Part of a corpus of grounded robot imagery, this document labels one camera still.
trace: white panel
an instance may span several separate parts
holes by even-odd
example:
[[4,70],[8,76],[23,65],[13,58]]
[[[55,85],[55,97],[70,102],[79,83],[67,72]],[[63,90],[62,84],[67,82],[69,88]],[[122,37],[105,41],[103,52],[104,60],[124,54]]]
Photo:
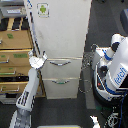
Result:
[[65,84],[57,84],[52,81],[56,80],[43,81],[47,99],[77,98],[79,85],[78,79],[71,79]]
[[[91,0],[32,0],[40,51],[49,58],[83,56]],[[37,5],[49,6],[49,17],[38,15]]]
[[82,59],[46,61],[41,69],[42,78],[79,78],[81,66]]

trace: black base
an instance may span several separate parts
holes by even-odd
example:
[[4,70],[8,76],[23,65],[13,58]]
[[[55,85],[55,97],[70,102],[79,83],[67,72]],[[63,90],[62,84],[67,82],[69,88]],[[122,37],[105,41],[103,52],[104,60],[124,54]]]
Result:
[[93,94],[95,99],[103,106],[105,107],[113,107],[113,106],[118,106],[120,104],[120,99],[112,99],[112,101],[107,101],[106,99],[104,99],[96,90],[95,87],[95,79],[94,79],[94,73],[92,76],[92,88],[93,88]]

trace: black floor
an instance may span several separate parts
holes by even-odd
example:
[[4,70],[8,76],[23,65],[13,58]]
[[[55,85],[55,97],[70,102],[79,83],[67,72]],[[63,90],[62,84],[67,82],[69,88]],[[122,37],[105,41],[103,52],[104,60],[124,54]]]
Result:
[[[91,8],[91,17],[89,22],[89,31],[85,45],[85,52],[91,52],[91,45],[109,46],[111,36],[120,33],[126,36],[120,23],[120,12],[128,8],[128,1],[121,3],[120,0],[106,0],[101,4],[93,0]],[[82,72],[82,79],[88,72]],[[45,125],[79,125],[83,128],[92,128],[93,122],[91,115],[98,117],[101,128],[103,128],[105,119],[101,115],[101,110],[96,106],[94,109],[88,105],[87,96],[79,91],[77,99],[66,100],[47,100],[46,98],[37,98],[32,111],[32,128]],[[15,105],[0,104],[0,128],[8,128]]]

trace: drawer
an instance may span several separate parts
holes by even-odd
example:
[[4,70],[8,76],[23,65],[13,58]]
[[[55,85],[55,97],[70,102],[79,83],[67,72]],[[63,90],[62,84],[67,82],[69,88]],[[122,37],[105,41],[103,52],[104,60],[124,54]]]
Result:
[[24,88],[27,85],[26,82],[0,82],[0,93],[22,93],[24,91]]
[[47,99],[77,98],[79,79],[43,80]]
[[79,77],[82,67],[82,58],[47,60],[41,69],[42,78]]
[[31,40],[27,30],[1,31],[0,49],[28,49],[32,48]]
[[0,77],[28,76],[31,66],[26,67],[0,67]]
[[0,66],[29,66],[30,50],[0,50]]

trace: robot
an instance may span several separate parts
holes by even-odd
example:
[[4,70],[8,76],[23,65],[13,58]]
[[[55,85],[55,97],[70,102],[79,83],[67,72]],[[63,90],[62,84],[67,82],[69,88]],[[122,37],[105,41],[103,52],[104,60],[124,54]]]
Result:
[[32,68],[29,70],[29,82],[26,85],[22,95],[17,99],[16,110],[13,114],[9,128],[30,128],[31,127],[31,111],[34,104],[35,95],[39,85],[38,70],[43,67],[47,55],[43,53],[42,58],[33,56],[32,51],[29,52],[29,62]]
[[[128,34],[128,11],[123,10],[120,20]],[[106,105],[117,105],[128,90],[128,37],[114,34],[111,46],[96,48],[92,69],[93,91]]]

